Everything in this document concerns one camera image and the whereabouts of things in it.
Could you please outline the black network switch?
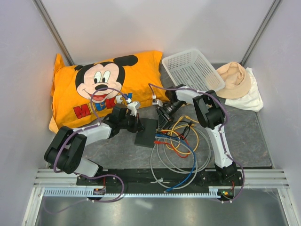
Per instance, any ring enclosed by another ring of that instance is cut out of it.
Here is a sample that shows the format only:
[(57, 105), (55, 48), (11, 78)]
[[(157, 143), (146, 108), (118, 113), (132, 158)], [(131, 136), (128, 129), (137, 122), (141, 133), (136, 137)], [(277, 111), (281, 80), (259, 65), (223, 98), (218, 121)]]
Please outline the black network switch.
[(141, 123), (144, 127), (144, 130), (136, 134), (134, 145), (153, 148), (155, 135), (157, 132), (158, 120), (141, 118)]

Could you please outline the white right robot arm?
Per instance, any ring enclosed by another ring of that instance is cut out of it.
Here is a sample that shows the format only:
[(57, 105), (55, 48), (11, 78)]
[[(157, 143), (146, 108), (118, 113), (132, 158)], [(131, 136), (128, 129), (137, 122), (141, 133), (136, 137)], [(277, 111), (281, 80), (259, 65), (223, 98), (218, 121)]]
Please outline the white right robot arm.
[(224, 126), (229, 117), (214, 90), (197, 91), (184, 85), (167, 88), (168, 102), (157, 106), (158, 128), (165, 129), (174, 121), (174, 113), (183, 104), (192, 104), (199, 124), (206, 129), (213, 150), (215, 179), (220, 185), (227, 185), (237, 173), (237, 166), (230, 154)]

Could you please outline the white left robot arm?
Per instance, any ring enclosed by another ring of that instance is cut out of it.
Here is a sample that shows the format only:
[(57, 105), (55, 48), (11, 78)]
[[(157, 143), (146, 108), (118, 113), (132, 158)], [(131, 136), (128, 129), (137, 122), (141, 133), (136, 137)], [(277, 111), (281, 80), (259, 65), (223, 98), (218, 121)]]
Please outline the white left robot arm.
[(94, 125), (76, 129), (61, 127), (46, 150), (44, 160), (53, 165), (56, 173), (78, 173), (87, 176), (91, 184), (99, 185), (103, 181), (103, 173), (99, 171), (100, 165), (83, 158), (85, 147), (110, 139), (121, 129), (131, 133), (143, 131), (144, 126), (137, 113), (139, 108), (138, 101), (128, 105), (116, 104), (110, 114)]

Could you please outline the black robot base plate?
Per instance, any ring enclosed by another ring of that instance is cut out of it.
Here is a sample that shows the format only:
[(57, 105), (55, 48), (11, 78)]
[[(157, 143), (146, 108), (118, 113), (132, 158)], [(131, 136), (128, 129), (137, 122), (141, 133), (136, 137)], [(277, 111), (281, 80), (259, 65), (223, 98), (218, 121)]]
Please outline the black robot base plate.
[[(172, 187), (186, 178), (184, 174), (177, 174), (167, 168), (155, 168), (154, 174), (160, 182)], [(112, 174), (120, 177), (125, 184), (126, 194), (163, 194), (166, 188), (157, 183), (151, 169), (103, 169), (97, 173), (99, 176)], [(173, 191), (176, 193), (207, 193), (210, 186), (238, 188), (242, 185), (243, 177), (240, 171), (234, 176), (222, 181), (216, 170), (207, 168), (197, 173), (194, 180), (185, 188)], [(106, 193), (119, 193), (122, 189), (120, 181), (116, 177), (100, 179), (77, 179), (78, 186), (105, 186)]]

